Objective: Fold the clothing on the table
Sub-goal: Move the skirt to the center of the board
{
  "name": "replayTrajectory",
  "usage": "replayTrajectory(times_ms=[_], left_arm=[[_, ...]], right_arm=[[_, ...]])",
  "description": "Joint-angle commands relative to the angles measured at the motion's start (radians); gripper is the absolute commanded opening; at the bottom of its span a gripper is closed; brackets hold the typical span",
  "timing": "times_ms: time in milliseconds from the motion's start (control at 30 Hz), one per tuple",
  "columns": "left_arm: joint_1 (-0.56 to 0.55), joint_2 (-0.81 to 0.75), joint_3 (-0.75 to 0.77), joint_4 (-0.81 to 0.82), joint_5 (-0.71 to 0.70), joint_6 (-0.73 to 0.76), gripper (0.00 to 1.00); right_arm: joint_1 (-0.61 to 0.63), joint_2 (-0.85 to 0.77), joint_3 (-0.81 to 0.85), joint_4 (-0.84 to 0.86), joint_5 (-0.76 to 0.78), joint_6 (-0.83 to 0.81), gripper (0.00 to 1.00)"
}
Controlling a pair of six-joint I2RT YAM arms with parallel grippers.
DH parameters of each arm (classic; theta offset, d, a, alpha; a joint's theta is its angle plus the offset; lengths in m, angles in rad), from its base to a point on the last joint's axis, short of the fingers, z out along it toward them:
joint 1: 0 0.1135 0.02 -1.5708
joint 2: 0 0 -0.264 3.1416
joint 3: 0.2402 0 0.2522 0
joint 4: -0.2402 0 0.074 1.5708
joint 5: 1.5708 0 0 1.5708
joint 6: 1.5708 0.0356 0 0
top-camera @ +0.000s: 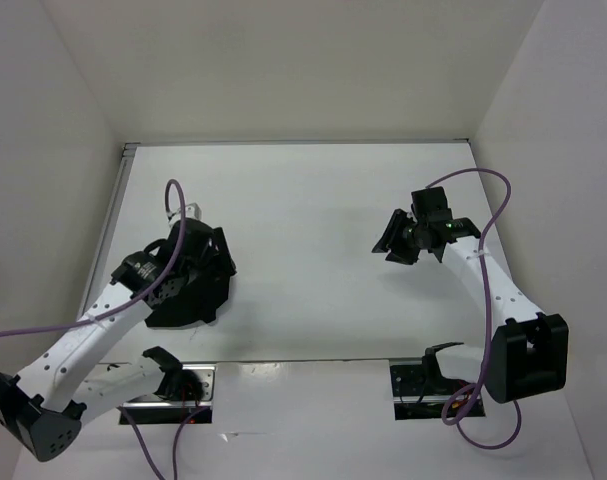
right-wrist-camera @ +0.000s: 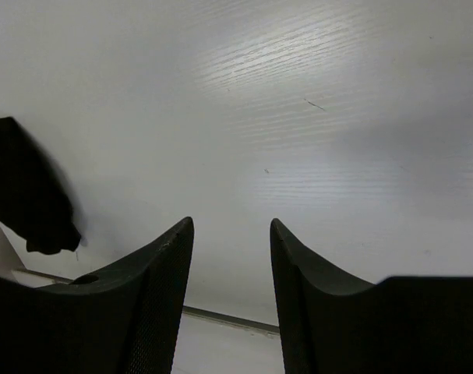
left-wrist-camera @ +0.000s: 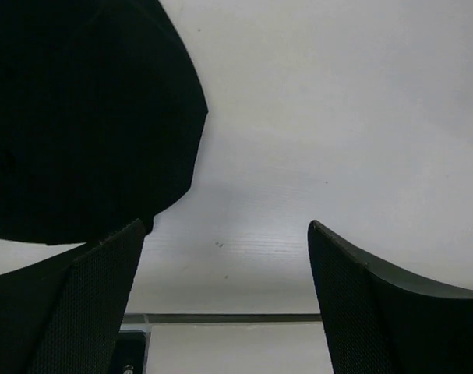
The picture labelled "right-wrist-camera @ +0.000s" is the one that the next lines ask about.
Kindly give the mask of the black skirt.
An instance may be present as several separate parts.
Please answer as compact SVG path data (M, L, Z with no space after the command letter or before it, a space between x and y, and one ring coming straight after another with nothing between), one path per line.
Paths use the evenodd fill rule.
M0 118L0 222L26 240L28 252L74 252L82 238L57 175L12 117Z

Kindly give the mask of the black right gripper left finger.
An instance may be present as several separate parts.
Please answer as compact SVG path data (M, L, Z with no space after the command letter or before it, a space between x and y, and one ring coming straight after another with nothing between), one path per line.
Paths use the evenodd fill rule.
M186 217L68 284L0 278L0 373L169 373L193 239Z

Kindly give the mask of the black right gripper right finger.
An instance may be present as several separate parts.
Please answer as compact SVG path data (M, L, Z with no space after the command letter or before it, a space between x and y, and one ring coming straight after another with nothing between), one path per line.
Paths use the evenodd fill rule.
M372 284L278 219L270 255L287 373L473 373L473 277Z

